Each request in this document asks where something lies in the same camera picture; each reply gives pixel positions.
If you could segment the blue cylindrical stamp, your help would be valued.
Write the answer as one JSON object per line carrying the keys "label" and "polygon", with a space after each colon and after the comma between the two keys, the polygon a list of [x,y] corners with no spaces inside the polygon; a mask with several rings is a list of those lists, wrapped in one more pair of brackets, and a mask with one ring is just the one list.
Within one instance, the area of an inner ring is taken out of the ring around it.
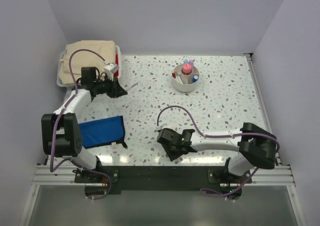
{"label": "blue cylindrical stamp", "polygon": [[192,83],[196,83],[199,79],[199,76],[198,75],[194,75],[193,78],[192,78]]}

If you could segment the pink cap clear tube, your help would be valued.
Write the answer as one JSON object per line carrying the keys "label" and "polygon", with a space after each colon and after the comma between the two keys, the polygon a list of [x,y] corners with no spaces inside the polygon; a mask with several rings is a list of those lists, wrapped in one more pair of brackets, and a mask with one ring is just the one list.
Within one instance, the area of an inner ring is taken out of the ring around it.
{"label": "pink cap clear tube", "polygon": [[181,69],[182,74],[190,75],[192,73],[192,66],[189,63],[185,63]]}

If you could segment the pink purple highlighter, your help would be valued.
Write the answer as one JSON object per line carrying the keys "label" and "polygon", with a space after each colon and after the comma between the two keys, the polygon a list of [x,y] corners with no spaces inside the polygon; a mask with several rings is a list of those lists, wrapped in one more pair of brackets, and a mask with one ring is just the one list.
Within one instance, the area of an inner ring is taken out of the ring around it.
{"label": "pink purple highlighter", "polygon": [[191,65],[192,68],[194,68],[194,60],[190,60],[189,64]]}

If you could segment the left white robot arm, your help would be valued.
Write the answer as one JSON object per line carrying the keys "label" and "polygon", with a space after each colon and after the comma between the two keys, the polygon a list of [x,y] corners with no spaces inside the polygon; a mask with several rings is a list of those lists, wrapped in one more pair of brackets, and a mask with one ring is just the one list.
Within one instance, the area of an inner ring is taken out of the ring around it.
{"label": "left white robot arm", "polygon": [[81,72],[79,80],[70,73],[74,89],[63,105],[54,113],[42,116],[42,146],[44,153],[50,156],[50,172],[53,173],[61,164],[70,161],[79,168],[87,169],[85,175],[92,182],[99,182],[104,171],[98,167],[99,158],[83,146],[77,116],[99,94],[118,98],[128,92],[118,82],[119,66],[115,63],[104,67],[104,79],[96,76],[98,71],[95,67],[83,67]]}

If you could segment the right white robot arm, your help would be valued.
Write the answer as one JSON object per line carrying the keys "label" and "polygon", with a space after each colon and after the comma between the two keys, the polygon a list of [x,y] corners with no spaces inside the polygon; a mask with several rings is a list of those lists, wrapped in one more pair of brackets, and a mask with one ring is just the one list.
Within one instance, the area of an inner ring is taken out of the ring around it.
{"label": "right white robot arm", "polygon": [[185,129],[178,133],[170,128],[161,128],[156,141],[171,161],[182,155],[208,150],[236,152],[236,156],[226,161],[222,171],[223,178],[230,183],[254,167],[273,169],[279,150],[276,136],[253,123],[244,123],[240,129],[212,134],[198,129]]}

